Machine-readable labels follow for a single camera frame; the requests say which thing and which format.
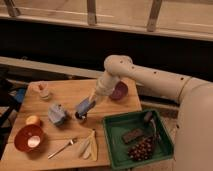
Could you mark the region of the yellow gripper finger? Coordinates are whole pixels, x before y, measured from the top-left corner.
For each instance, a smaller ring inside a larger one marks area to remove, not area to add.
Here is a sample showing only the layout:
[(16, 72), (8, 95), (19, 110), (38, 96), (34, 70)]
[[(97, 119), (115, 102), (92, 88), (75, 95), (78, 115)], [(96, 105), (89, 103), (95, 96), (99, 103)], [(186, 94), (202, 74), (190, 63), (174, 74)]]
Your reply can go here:
[(90, 95), (89, 96), (89, 102), (90, 103), (96, 102), (96, 95)]

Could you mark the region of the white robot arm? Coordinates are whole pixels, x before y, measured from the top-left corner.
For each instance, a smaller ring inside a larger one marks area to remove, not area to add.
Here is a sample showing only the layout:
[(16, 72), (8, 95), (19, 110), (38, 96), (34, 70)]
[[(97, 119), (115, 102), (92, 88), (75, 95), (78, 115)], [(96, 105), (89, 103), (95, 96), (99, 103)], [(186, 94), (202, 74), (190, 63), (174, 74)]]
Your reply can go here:
[(213, 82), (137, 66), (125, 55), (110, 55), (91, 101), (112, 93), (122, 77), (130, 78), (180, 104), (173, 171), (213, 171)]

